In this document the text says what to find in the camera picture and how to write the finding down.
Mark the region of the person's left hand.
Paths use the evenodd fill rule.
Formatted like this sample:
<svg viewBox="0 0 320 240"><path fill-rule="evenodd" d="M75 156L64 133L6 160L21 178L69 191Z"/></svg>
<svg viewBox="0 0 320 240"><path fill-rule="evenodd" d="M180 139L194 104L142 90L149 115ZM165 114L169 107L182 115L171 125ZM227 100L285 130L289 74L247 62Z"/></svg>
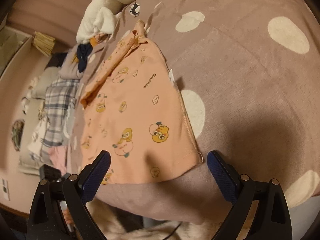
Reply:
<svg viewBox="0 0 320 240"><path fill-rule="evenodd" d="M64 217L66 224L73 225L74 222L73 222L73 219L72 219L72 216L71 216L69 209L66 208L65 210L63 210L62 213L63 213L63 217Z"/></svg>

